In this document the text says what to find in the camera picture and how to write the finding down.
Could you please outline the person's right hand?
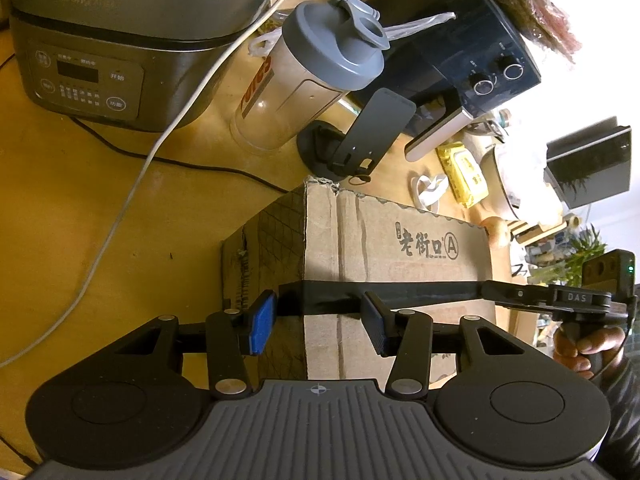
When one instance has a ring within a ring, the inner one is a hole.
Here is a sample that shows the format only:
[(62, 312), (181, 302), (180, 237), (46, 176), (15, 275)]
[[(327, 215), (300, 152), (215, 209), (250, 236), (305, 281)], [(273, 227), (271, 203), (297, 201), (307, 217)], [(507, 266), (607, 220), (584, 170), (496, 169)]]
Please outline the person's right hand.
[(608, 365), (603, 374), (612, 375), (623, 361), (624, 342), (625, 332), (619, 327), (600, 328), (573, 342), (566, 336), (564, 326), (561, 326), (554, 333), (553, 359), (583, 378), (591, 379), (594, 373), (589, 357), (600, 356), (602, 362)]

